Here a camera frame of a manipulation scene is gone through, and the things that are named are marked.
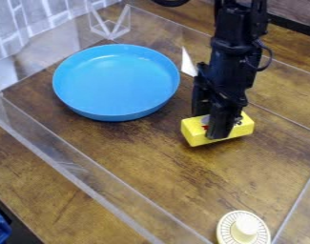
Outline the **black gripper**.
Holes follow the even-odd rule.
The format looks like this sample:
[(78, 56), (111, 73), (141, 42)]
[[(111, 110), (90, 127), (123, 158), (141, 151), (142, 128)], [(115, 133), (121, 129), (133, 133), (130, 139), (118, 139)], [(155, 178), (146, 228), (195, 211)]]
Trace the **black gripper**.
[(246, 90), (253, 87), (266, 46), (259, 39), (247, 44), (211, 39), (211, 59), (197, 65), (191, 94), (191, 114), (210, 113), (209, 139), (227, 138), (242, 120), (241, 111), (247, 106)]

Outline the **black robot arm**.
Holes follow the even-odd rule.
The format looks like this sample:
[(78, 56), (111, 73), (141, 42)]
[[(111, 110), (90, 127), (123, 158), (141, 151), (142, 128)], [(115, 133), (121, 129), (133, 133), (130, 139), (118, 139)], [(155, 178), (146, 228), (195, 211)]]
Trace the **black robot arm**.
[(269, 67), (262, 55), (271, 49), (261, 37), (267, 34), (267, 0), (214, 0), (211, 58), (197, 65), (191, 114), (210, 118), (207, 138), (226, 138), (242, 120), (246, 90), (257, 73)]

